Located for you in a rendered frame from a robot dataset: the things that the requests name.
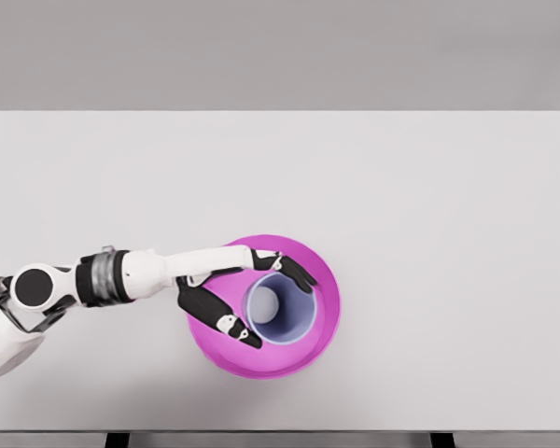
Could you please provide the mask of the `lavender cup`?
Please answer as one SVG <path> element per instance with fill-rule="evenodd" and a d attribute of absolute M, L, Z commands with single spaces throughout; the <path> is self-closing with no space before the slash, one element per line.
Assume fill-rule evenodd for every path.
<path fill-rule="evenodd" d="M 245 296 L 245 317 L 260 338 L 276 345 L 303 339 L 317 315 L 314 292 L 304 292 L 280 273 L 269 273 L 251 285 Z"/>

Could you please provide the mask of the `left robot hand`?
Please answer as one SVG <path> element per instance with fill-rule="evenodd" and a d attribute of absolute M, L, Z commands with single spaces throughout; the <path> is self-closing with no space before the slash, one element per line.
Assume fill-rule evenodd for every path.
<path fill-rule="evenodd" d="M 167 271 L 178 287 L 178 306 L 210 329 L 255 349 L 262 339 L 232 307 L 204 287 L 210 278 L 243 270 L 275 271 L 311 293 L 316 279 L 296 260 L 280 252 L 247 245 L 229 245 L 176 254 L 166 259 Z"/>

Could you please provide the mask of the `magenta plate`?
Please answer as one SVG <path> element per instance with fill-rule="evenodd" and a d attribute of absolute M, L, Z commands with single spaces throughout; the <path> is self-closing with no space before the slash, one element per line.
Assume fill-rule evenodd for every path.
<path fill-rule="evenodd" d="M 310 246 L 280 235 L 249 235 L 229 242 L 228 245 L 280 251 L 296 260 L 317 281 L 317 285 L 313 287 L 317 303 L 316 319 L 309 333 L 294 344 L 276 345 L 262 340 L 262 347 L 255 349 L 210 329 L 189 316 L 189 329 L 198 347 L 222 370 L 248 379 L 281 378 L 311 365 L 332 342 L 341 319 L 340 289 L 326 260 Z M 229 304 L 251 329 L 245 317 L 246 292 L 252 284 L 269 273 L 276 272 L 248 270 L 223 275 L 208 281 L 204 287 Z"/>

